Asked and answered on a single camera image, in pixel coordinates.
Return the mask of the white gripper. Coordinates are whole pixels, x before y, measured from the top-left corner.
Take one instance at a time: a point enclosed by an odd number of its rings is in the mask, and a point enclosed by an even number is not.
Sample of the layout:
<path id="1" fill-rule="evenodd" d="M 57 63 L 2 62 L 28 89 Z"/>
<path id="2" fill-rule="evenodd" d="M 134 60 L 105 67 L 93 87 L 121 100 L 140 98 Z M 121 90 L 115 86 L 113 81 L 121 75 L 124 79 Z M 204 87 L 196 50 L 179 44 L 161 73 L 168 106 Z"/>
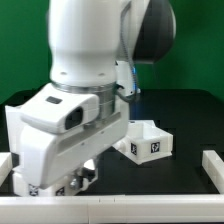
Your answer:
<path id="1" fill-rule="evenodd" d="M 116 112 L 95 127 L 81 126 L 64 134 L 51 134 L 26 125 L 20 139 L 23 179 L 46 189 L 72 172 L 69 187 L 85 191 L 88 180 L 78 168 L 122 139 L 128 119 L 129 105 L 117 100 Z"/>

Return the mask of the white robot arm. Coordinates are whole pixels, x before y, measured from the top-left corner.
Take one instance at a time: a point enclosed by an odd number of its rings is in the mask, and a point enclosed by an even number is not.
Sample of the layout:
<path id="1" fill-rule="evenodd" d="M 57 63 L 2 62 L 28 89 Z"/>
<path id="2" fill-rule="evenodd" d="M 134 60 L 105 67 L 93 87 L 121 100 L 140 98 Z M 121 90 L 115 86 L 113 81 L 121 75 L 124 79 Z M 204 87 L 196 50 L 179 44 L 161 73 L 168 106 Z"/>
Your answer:
<path id="1" fill-rule="evenodd" d="M 129 104 L 118 66 L 160 60 L 176 21 L 169 0 L 50 0 L 50 83 L 22 105 L 20 165 L 46 189 L 122 139 Z"/>

